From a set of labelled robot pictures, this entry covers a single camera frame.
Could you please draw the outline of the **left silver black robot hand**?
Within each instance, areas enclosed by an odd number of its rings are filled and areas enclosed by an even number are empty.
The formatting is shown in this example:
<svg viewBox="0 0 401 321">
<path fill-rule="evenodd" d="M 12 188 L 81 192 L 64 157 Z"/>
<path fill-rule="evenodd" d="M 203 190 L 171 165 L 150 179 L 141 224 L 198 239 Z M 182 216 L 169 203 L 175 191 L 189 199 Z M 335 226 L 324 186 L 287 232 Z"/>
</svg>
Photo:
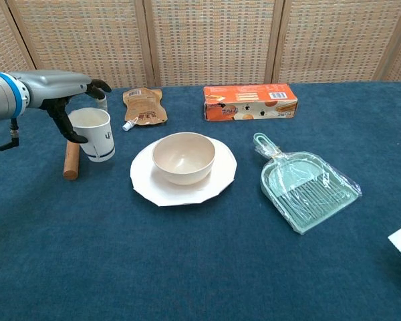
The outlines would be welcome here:
<svg viewBox="0 0 401 321">
<path fill-rule="evenodd" d="M 77 134 L 71 124 L 65 107 L 70 99 L 78 94 L 101 100 L 106 92 L 111 92 L 109 85 L 100 79 L 62 70 L 35 70 L 24 72 L 21 81 L 28 87 L 30 108 L 45 110 L 55 122 L 60 133 L 70 142 L 84 144 L 88 139 Z"/>
</svg>

